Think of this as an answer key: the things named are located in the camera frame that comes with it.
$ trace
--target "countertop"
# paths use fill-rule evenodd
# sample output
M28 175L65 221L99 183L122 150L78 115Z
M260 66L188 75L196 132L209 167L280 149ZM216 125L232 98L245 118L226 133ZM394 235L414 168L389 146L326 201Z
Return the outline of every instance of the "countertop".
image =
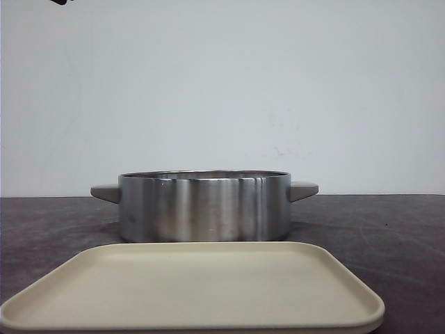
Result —
M323 196L292 204L286 238L326 248L386 306L373 333L445 333L445 196ZM96 198L1 199L1 302L91 247L125 242Z

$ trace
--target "white wall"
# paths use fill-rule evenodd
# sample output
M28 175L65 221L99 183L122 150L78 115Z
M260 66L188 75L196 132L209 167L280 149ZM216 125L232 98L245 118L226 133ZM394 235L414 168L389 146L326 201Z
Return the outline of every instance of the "white wall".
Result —
M260 168L445 193L445 1L2 1L3 196Z

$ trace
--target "stainless steel pot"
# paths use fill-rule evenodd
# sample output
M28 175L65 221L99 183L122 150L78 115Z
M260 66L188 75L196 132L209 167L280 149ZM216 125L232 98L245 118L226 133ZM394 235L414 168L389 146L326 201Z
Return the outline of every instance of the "stainless steel pot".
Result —
M120 234L131 241L264 241L291 228L290 202L318 186L263 170L131 173L91 195L119 204Z

